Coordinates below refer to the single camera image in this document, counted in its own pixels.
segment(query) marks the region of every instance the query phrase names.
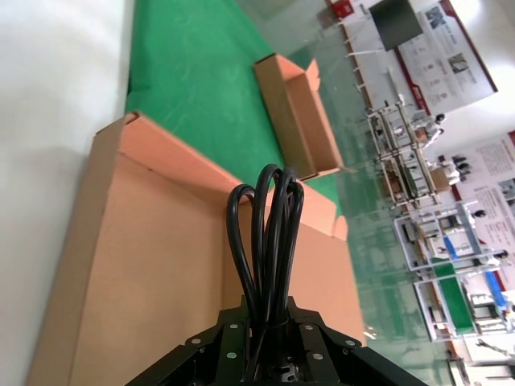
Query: metal frame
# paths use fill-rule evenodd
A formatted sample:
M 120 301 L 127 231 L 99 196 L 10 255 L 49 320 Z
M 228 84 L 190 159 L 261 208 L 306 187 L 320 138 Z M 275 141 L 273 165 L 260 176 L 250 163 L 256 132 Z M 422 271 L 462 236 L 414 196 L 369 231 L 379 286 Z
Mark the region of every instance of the metal frame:
M 499 331 L 493 331 L 492 333 L 489 333 L 488 331 L 480 331 L 480 328 L 478 327 L 477 323 L 474 321 L 473 328 L 474 332 L 471 333 L 465 333 L 465 334 L 459 334 L 456 331 L 456 328 L 454 326 L 454 323 L 452 322 L 451 318 L 451 312 L 449 310 L 449 307 L 447 305 L 446 298 L 443 296 L 443 291 L 441 288 L 441 281 L 449 278 L 456 278 L 458 281 L 460 281 L 460 278 L 464 275 L 467 275 L 470 273 L 470 271 L 467 272 L 459 272 L 456 271 L 455 274 L 447 275 L 443 277 L 437 277 L 435 268 L 443 265 L 453 265 L 457 269 L 459 269 L 458 266 L 456 266 L 459 263 L 463 263 L 465 261 L 472 261 L 481 257 L 489 257 L 492 256 L 500 251 L 489 251 L 485 252 L 481 246 L 480 242 L 477 238 L 476 232 L 474 231 L 474 228 L 468 221 L 468 215 L 467 215 L 467 206 L 476 203 L 474 202 L 459 202 L 459 203 L 453 203 L 449 205 L 437 205 L 434 207 L 428 207 L 424 208 L 422 210 L 412 211 L 408 216 L 402 216 L 394 220 L 394 229 L 397 233 L 397 237 L 399 239 L 399 242 L 401 243 L 402 251 L 404 253 L 404 257 L 406 260 L 406 265 L 409 271 L 416 273 L 418 275 L 418 280 L 414 282 L 414 291 L 417 296 L 418 302 L 420 304 L 421 310 L 422 310 L 422 316 L 424 317 L 424 321 L 426 323 L 426 328 L 428 330 L 429 336 L 432 341 L 435 342 L 442 342 L 442 341 L 448 341 L 457 338 L 458 336 L 464 336 L 464 337 L 476 337 L 476 336 L 482 336 L 482 335 L 492 335 L 492 334 L 498 334 Z M 441 261 L 441 262 L 432 262 L 431 258 L 432 253 L 429 251 L 429 255 L 426 255 L 423 248 L 421 256 L 422 260 L 426 262 L 424 265 L 415 264 L 416 259 L 414 260 L 413 253 L 410 252 L 410 249 L 412 247 L 412 243 L 407 241 L 405 238 L 405 234 L 402 230 L 402 226 L 404 224 L 408 223 L 415 223 L 415 224 L 431 224 L 434 223 L 437 227 L 439 236 L 443 236 L 445 234 L 444 230 L 442 230 L 440 225 L 440 219 L 442 219 L 444 216 L 451 216 L 451 215 L 458 215 L 461 219 L 462 225 L 463 225 L 463 233 L 468 238 L 468 243 L 470 245 L 470 248 L 472 249 L 473 253 L 470 255 L 460 257 L 458 260 L 449 259 L 448 261 Z M 474 272 L 477 273 L 484 273 L 484 272 L 492 272 L 498 270 L 497 267 L 488 267 L 485 266 L 483 268 L 476 268 L 474 269 Z M 436 306 L 438 308 L 441 308 L 441 311 L 443 312 L 444 320 L 442 322 L 436 322 L 432 319 L 431 314 L 429 312 L 429 304 L 426 303 L 426 300 L 424 296 L 422 296 L 422 288 L 425 285 L 430 285 L 432 288 L 433 295 L 435 296 Z M 463 296 L 463 299 L 465 302 L 468 303 L 468 306 L 472 308 L 472 305 L 470 303 L 470 298 L 467 296 L 467 294 L 464 292 L 464 289 L 462 286 L 459 286 L 459 290 Z M 445 329 L 440 329 L 439 326 L 445 326 Z M 513 333 L 515 331 L 511 331 L 509 329 L 509 326 L 505 323 L 506 331 L 505 333 Z
M 394 127 L 389 120 L 389 116 L 392 113 L 397 113 L 400 116 L 402 127 L 408 139 L 408 143 L 405 145 L 399 143 L 399 139 L 394 133 Z M 394 106 L 386 106 L 381 109 L 372 110 L 367 115 L 367 120 L 377 153 L 377 162 L 385 178 L 389 196 L 393 201 L 392 208 L 405 205 L 410 205 L 412 208 L 419 208 L 422 206 L 422 201 L 427 201 L 428 199 L 431 202 L 430 204 L 438 204 L 438 192 L 436 191 L 429 167 L 420 149 L 420 144 L 414 136 L 413 125 L 407 116 L 403 103 L 399 101 Z M 381 138 L 379 138 L 377 134 L 378 129 L 383 133 Z M 385 150 L 381 148 L 381 142 L 385 143 Z M 408 153 L 414 154 L 413 160 L 408 161 L 404 159 L 404 155 Z M 421 178 L 418 180 L 422 181 L 422 185 L 424 186 L 422 192 L 419 192 L 416 188 L 411 189 L 409 184 L 406 183 L 409 179 L 413 179 L 415 183 L 417 182 L 417 179 L 414 179 L 409 172 L 408 164 L 412 164 L 420 170 Z M 401 185 L 401 198 L 393 192 L 391 181 L 389 180 L 389 168 L 397 176 Z
M 293 298 L 288 313 L 286 324 L 266 327 L 270 337 L 255 355 L 242 298 L 240 307 L 220 312 L 214 327 L 189 338 L 127 386 L 425 385 L 360 341 L 328 328 L 318 312 L 299 309 Z M 278 329 L 287 332 L 286 340 L 272 339 Z M 279 358 L 286 359 L 280 368 Z M 250 363 L 258 366 L 252 380 L 246 374 Z

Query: coiled cable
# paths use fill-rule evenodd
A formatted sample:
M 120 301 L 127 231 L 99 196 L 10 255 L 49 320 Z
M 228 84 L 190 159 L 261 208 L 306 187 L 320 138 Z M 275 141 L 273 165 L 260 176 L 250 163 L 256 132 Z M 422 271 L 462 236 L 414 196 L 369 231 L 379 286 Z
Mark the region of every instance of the coiled cable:
M 266 197 L 272 179 L 274 196 L 265 223 Z M 239 205 L 244 197 L 252 205 L 253 276 L 241 241 L 238 219 Z M 303 201 L 304 191 L 296 182 L 293 169 L 281 170 L 277 165 L 268 165 L 262 170 L 255 189 L 243 184 L 229 195 L 226 216 L 229 245 L 249 309 L 250 325 L 257 332 L 257 343 L 254 344 L 245 380 L 255 377 L 266 332 L 288 320 L 288 289 Z

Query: black screen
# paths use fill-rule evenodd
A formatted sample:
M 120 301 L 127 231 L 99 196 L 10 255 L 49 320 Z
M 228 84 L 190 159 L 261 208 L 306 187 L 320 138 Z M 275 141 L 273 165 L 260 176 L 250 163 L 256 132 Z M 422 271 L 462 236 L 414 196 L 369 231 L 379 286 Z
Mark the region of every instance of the black screen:
M 422 34 L 409 0 L 383 0 L 370 13 L 387 51 Z

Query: display board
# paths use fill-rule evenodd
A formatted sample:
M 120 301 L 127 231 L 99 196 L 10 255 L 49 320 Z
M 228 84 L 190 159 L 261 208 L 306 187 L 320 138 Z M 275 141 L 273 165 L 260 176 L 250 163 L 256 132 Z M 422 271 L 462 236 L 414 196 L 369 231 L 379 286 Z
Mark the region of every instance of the display board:
M 395 54 L 420 109 L 448 113 L 497 91 L 450 0 L 417 16 L 424 33 Z
M 473 210 L 487 212 L 486 218 L 476 221 L 479 239 L 485 247 L 507 250 L 512 255 L 510 260 L 514 261 L 515 131 L 445 154 L 444 158 L 457 166 L 468 165 L 462 171 L 463 182 L 456 184 L 453 192 L 457 200 L 477 200 Z M 515 288 L 515 270 L 502 279 L 506 288 Z

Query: green panel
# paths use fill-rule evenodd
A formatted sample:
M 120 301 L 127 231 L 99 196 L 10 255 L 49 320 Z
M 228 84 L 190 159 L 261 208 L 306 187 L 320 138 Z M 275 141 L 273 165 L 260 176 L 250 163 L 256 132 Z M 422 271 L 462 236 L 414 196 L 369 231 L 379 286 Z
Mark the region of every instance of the green panel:
M 246 183 L 264 165 L 282 165 L 253 74 L 272 50 L 241 8 L 140 0 L 135 14 L 126 110 L 142 111 Z M 334 177 L 309 184 L 338 203 Z
M 443 259 L 433 259 L 434 263 L 445 261 Z M 456 271 L 452 264 L 440 265 L 435 267 L 437 277 L 456 275 Z M 452 322 L 456 331 L 460 334 L 466 334 L 474 331 L 474 322 L 465 301 L 464 295 L 459 288 L 458 279 L 449 277 L 440 280 L 440 288 L 447 302 L 449 312 L 451 313 Z

